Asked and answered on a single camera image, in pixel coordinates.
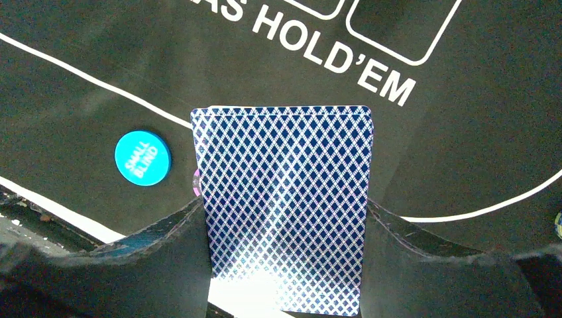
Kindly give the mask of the blue yellow chip bottom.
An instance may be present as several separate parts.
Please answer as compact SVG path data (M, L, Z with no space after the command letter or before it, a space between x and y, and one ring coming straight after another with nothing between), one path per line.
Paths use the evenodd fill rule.
M554 230L555 234L559 239L562 239L562 214L558 212L554 220Z

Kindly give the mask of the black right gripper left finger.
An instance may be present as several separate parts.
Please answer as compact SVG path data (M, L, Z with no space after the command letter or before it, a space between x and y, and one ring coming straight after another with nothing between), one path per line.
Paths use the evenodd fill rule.
M194 199L91 252L2 244L1 316L205 317L210 280L205 209Z

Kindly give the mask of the blue card deck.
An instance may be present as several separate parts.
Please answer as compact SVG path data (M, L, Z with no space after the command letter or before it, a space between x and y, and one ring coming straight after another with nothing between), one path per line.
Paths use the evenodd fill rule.
M374 127L363 105L191 112L212 279L272 309L359 312Z

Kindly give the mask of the purple chip bottom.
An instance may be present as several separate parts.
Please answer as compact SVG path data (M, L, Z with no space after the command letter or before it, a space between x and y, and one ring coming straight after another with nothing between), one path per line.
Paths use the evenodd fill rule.
M200 170L197 169L194 172L193 178L192 178L192 188L193 188L193 192L194 192L196 197L201 195L200 178L201 178Z

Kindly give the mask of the blue round button chip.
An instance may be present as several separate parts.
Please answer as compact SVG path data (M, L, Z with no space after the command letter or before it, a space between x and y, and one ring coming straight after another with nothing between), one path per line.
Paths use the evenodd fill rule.
M114 159L119 173L136 186L149 187L170 173L172 155L167 143L150 131L131 131L117 142Z

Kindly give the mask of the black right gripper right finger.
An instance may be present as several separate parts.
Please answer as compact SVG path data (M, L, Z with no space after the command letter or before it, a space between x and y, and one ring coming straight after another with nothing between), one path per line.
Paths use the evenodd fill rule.
M560 317L561 245L483 252L368 200L363 317Z

